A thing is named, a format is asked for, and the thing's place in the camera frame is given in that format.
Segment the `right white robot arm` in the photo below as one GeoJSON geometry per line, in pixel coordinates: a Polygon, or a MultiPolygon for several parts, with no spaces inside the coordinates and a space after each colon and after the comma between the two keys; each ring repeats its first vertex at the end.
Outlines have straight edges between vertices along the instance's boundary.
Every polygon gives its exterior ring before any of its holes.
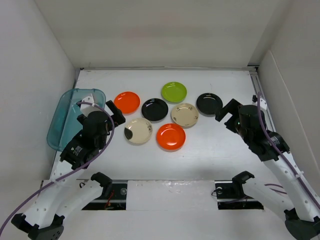
{"type": "Polygon", "coordinates": [[[267,103],[243,105],[235,99],[218,108],[215,119],[220,122],[231,117],[225,126],[239,135],[249,150],[273,173],[282,190],[270,188],[250,172],[243,171],[231,180],[215,183],[218,207],[232,209],[252,199],[268,208],[284,221],[296,240],[312,240],[320,236],[320,197],[306,181],[290,156],[290,148],[276,132],[268,130],[265,114],[267,103]]]}

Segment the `beige plate with black patch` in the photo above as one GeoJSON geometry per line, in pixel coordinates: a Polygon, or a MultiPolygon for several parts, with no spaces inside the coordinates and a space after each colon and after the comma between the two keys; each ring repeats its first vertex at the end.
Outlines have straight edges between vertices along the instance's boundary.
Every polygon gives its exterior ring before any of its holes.
{"type": "Polygon", "coordinates": [[[135,118],[124,128],[125,138],[132,144],[142,145],[148,142],[153,134],[153,126],[146,118],[135,118]]]}

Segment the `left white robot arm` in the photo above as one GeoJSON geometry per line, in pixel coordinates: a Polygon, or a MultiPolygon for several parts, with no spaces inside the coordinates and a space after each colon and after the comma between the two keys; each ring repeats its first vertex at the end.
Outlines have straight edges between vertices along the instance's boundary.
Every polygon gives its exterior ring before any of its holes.
{"type": "Polygon", "coordinates": [[[65,146],[50,182],[21,203],[7,218],[31,240],[57,240],[64,231],[68,217],[82,210],[96,198],[107,198],[112,191],[112,179],[102,172],[94,173],[74,195],[70,195],[77,179],[110,144],[115,128],[126,119],[111,101],[103,107],[94,102],[77,102],[82,114],[77,117],[82,129],[65,146]]]}

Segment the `orange plate front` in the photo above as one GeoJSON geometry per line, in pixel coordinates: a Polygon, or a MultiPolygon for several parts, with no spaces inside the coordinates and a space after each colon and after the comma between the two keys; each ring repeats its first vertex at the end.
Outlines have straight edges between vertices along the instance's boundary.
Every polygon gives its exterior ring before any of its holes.
{"type": "Polygon", "coordinates": [[[176,151],[185,144],[186,133],[180,125],[166,123],[158,129],[156,141],[162,149],[176,151]]]}

